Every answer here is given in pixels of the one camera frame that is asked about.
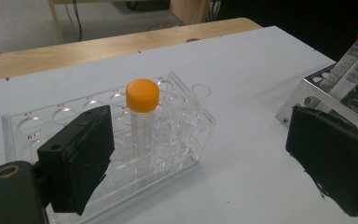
orange cap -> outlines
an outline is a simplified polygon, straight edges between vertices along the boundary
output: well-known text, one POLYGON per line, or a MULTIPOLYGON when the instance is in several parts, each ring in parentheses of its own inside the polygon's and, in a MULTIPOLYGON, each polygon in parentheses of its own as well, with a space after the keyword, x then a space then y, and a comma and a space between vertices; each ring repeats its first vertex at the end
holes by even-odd
POLYGON ((158 85, 149 79, 135 79, 126 89, 127 106, 138 113, 147 113, 158 105, 158 85))

test tube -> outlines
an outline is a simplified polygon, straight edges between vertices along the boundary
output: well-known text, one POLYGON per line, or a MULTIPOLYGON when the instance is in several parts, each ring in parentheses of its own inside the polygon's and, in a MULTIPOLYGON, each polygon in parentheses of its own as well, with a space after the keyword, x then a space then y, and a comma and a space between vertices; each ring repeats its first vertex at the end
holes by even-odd
POLYGON ((153 142, 155 109, 159 89, 152 80, 140 78, 126 88, 127 106, 131 110, 131 131, 137 177, 146 175, 150 168, 150 148, 153 142))
MULTIPOLYGON (((351 90, 358 85, 358 60, 353 66, 345 73, 342 79, 334 86, 329 92, 330 96, 336 100, 341 101, 351 90)), ((316 109, 323 112, 330 112, 331 108, 324 103, 316 106, 316 109)))
POLYGON ((329 80, 329 86, 332 88, 358 60, 358 39, 353 43, 345 55, 337 62, 330 72, 336 80, 329 80))

gray floor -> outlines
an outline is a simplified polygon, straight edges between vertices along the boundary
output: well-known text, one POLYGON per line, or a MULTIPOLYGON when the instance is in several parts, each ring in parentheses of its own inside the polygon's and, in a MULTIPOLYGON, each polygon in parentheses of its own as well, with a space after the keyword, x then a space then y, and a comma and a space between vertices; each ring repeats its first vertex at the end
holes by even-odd
MULTIPOLYGON (((139 2, 134 11, 125 3, 78 4, 77 8, 83 40, 183 25, 164 1, 139 2)), ((79 32, 72 1, 56 5, 56 10, 65 42, 76 42, 79 32)), ((58 44, 47 0, 0 0, 0 53, 58 44)))

white tabletop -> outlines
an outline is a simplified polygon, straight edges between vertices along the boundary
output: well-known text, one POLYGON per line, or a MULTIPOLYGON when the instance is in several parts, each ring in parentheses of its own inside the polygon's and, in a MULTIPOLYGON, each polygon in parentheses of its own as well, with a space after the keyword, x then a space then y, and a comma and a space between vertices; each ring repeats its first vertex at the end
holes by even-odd
MULTIPOLYGON (((200 163, 102 223, 358 223, 285 150, 274 118, 301 78, 333 61, 277 27, 0 80, 0 116, 175 72, 210 85, 217 124, 200 163)), ((5 162, 0 121, 0 164, 5 162)))

clear acrylic rack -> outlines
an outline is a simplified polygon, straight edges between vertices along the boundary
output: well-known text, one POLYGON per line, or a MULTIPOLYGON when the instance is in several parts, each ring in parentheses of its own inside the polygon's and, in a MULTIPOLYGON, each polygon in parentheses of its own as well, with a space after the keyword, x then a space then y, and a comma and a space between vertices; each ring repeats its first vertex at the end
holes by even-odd
POLYGON ((213 131, 215 118, 193 92, 175 74, 152 78, 158 84, 160 95, 156 108, 154 141, 146 154, 150 167, 140 174, 132 151, 131 116, 126 106, 125 86, 95 93, 68 102, 2 116, 7 161, 36 162, 37 149, 84 111, 100 105, 110 105, 115 138, 106 177, 94 190, 85 212, 76 214, 53 213, 47 208, 51 223, 86 223, 103 213, 114 214, 137 202, 140 195, 196 164, 213 131), (177 107, 183 116, 179 120, 167 117, 165 97, 179 97, 177 107))

